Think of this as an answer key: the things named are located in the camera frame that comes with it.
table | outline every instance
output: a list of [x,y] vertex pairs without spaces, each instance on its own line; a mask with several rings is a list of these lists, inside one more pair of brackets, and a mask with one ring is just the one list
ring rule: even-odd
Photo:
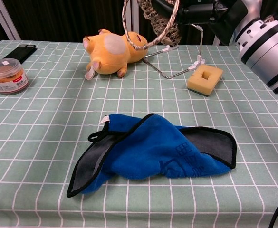
[[[224,70],[204,97],[186,88],[190,73],[168,80],[143,62],[123,79],[85,80],[89,56],[80,43],[3,40],[0,58],[21,43],[38,50],[23,63],[29,87],[0,95],[0,226],[268,227],[278,205],[278,97],[239,61],[236,47],[203,46],[206,64]],[[171,75],[197,54],[197,46],[180,46],[149,60]],[[113,113],[225,130],[237,141],[236,169],[206,178],[116,176],[93,194],[67,198],[87,137]]]

rope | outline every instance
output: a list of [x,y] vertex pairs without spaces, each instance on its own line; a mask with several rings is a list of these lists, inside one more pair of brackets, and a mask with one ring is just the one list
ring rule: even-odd
[[122,10],[122,23],[123,23],[127,41],[131,44],[131,46],[133,46],[133,48],[135,50],[146,50],[146,49],[150,48],[151,46],[154,46],[154,45],[158,44],[159,42],[161,42],[161,40],[166,36],[166,34],[169,32],[170,28],[173,26],[173,23],[175,21],[176,15],[177,15],[180,0],[176,0],[171,18],[169,19],[164,31],[152,42],[149,42],[148,44],[144,44],[143,46],[137,46],[136,44],[134,44],[128,34],[127,25],[126,25],[126,7],[128,4],[128,1],[129,0],[124,0],[123,10]]

jar lid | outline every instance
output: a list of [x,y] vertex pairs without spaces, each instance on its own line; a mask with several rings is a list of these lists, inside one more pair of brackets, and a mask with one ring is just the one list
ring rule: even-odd
[[21,64],[17,59],[0,59],[0,78],[10,77],[21,70]]

stuffed animal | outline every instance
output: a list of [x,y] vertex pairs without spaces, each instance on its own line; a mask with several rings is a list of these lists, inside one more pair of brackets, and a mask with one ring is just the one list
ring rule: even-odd
[[[129,37],[138,46],[147,44],[147,40],[135,33],[129,32]],[[106,29],[99,30],[99,34],[83,38],[83,46],[90,55],[90,62],[86,66],[86,79],[94,77],[95,72],[109,75],[117,72],[118,77],[127,73],[127,65],[138,62],[147,55],[148,50],[135,50],[127,41],[126,35],[117,35]]]

microfiber cloth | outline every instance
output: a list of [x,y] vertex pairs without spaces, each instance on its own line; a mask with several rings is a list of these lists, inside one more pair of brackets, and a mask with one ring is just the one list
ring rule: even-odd
[[236,167],[236,141],[208,127],[174,126],[164,117],[111,114],[101,131],[88,137],[89,148],[77,161],[67,197],[98,190],[115,175],[145,179],[225,174]]

